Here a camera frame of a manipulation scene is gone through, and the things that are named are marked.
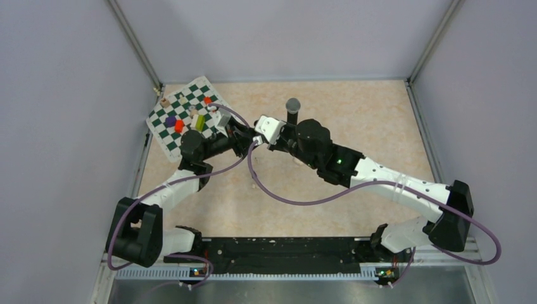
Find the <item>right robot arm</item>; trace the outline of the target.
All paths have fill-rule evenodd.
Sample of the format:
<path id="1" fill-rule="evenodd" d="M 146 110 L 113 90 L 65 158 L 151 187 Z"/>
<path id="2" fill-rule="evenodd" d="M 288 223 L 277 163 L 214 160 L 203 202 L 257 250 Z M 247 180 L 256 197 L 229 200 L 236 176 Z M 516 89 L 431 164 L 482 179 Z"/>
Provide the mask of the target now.
<path id="1" fill-rule="evenodd" d="M 435 245 L 462 252 L 474 209 L 469 186 L 459 180 L 446 185 L 417 179 L 385 167 L 363 153 L 333 143 L 329 129 L 314 119 L 293 125 L 262 116 L 255 131 L 270 150 L 287 152 L 316 170 L 324 181 L 351 189 L 369 191 L 419 213 L 399 224 L 383 224 L 372 235 L 371 252 L 388 261 L 407 248 Z"/>

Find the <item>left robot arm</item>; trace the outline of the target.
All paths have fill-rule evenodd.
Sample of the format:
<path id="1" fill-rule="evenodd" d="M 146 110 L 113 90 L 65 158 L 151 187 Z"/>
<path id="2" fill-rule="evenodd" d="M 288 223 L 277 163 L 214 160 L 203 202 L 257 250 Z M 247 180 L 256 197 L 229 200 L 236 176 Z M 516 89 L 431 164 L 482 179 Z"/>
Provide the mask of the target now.
<path id="1" fill-rule="evenodd" d="M 117 203 L 106 242 L 107 263 L 111 270 L 117 257 L 128 264 L 152 266 L 157 259 L 179 253 L 188 262 L 199 260 L 203 245 L 194 229 L 163 228 L 164 215 L 188 196 L 202 190 L 217 175 L 207 159 L 232 150 L 244 160 L 256 133 L 254 128 L 231 119 L 224 133 L 205 137 L 189 130 L 180 138 L 182 159 L 178 169 L 163 184 L 138 198 L 124 197 Z"/>

